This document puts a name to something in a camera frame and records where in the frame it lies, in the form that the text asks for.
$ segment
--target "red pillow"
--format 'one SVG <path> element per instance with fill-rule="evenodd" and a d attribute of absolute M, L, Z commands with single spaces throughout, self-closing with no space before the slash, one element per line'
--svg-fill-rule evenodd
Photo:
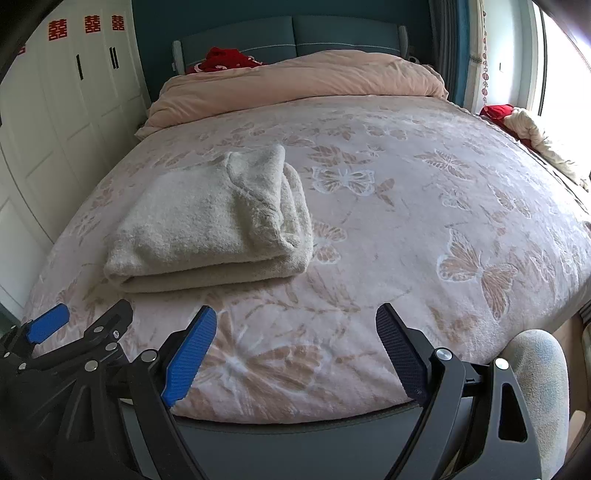
<path fill-rule="evenodd" d="M 509 128 L 507 128 L 505 126 L 505 124 L 503 123 L 503 119 L 506 116 L 509 116 L 510 114 L 512 114 L 513 109 L 514 109 L 513 105 L 509 105 L 508 103 L 506 105 L 486 105 L 480 111 L 480 115 L 487 117 L 492 123 L 494 123 L 500 129 L 507 132 L 510 136 L 512 136 L 516 140 L 519 140 L 527 148 L 533 150 L 533 148 L 531 146 L 531 140 L 528 140 L 526 138 L 519 138 L 513 130 L 510 130 Z"/>
<path fill-rule="evenodd" d="M 195 65 L 195 72 L 219 72 L 229 69 L 253 68 L 264 65 L 254 57 L 247 57 L 236 48 L 213 47 L 202 63 Z"/>

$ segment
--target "wardrobe door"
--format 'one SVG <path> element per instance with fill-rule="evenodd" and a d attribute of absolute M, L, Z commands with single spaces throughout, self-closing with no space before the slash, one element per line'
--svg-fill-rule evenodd
<path fill-rule="evenodd" d="M 112 49 L 116 66 L 113 70 L 113 80 L 128 128 L 133 135 L 147 118 L 147 106 L 144 101 L 144 98 L 147 98 L 147 90 L 135 42 L 131 2 L 110 0 L 105 11 L 110 15 L 110 25 L 105 37 L 109 50 Z"/>
<path fill-rule="evenodd" d="M 84 34 L 96 35 L 94 30 L 100 24 L 93 22 L 98 17 L 80 17 L 74 2 L 66 0 L 41 27 L 48 30 L 51 22 L 62 20 L 66 20 L 67 37 L 42 41 L 38 61 L 53 125 L 67 161 L 87 196 L 111 169 L 105 143 L 83 96 L 83 89 L 90 82 L 88 72 L 85 75 L 89 59 L 81 55 L 80 40 Z"/>
<path fill-rule="evenodd" d="M 105 38 L 106 30 L 111 28 L 108 11 L 104 2 L 83 1 L 77 5 L 77 15 L 81 22 L 87 16 L 98 16 L 100 19 L 100 31 L 90 34 L 82 31 L 78 42 L 84 76 L 89 79 L 83 85 L 82 93 L 100 130 L 109 167 L 114 167 L 135 143 L 113 78 L 116 63 Z"/>
<path fill-rule="evenodd" d="M 0 303 L 21 318 L 51 241 L 28 209 L 0 144 Z"/>
<path fill-rule="evenodd" d="M 67 40 L 56 37 L 56 42 Z M 47 24 L 35 30 L 0 84 L 0 144 L 27 205 L 56 240 L 85 198 L 49 113 L 38 67 Z"/>

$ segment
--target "white towel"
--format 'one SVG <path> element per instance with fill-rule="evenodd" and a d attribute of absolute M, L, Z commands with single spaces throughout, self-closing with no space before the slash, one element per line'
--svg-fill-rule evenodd
<path fill-rule="evenodd" d="M 275 145 L 157 178 L 118 226 L 105 275 L 128 292 L 243 283 L 302 273 L 312 249 L 300 177 Z"/>

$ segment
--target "window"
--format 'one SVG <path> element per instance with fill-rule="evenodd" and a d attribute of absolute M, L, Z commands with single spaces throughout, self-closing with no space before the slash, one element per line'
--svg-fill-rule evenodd
<path fill-rule="evenodd" d="M 553 134 L 591 164 L 584 146 L 591 124 L 591 67 L 554 20 L 543 12 L 541 20 L 546 52 L 540 61 L 545 82 L 538 113 Z"/>

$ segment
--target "blue gripper pad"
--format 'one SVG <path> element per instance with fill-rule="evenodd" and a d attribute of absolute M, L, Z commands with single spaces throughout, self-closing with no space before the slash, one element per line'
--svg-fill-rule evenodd
<path fill-rule="evenodd" d="M 45 312 L 29 325 L 27 340 L 29 343 L 43 343 L 70 320 L 70 311 L 63 303 Z"/>
<path fill-rule="evenodd" d="M 189 392 L 203 358 L 216 335 L 216 312 L 207 307 L 166 367 L 162 400 L 170 408 Z"/>
<path fill-rule="evenodd" d="M 427 371 L 420 355 L 401 325 L 382 305 L 375 316 L 376 329 L 406 395 L 423 405 L 428 399 Z"/>

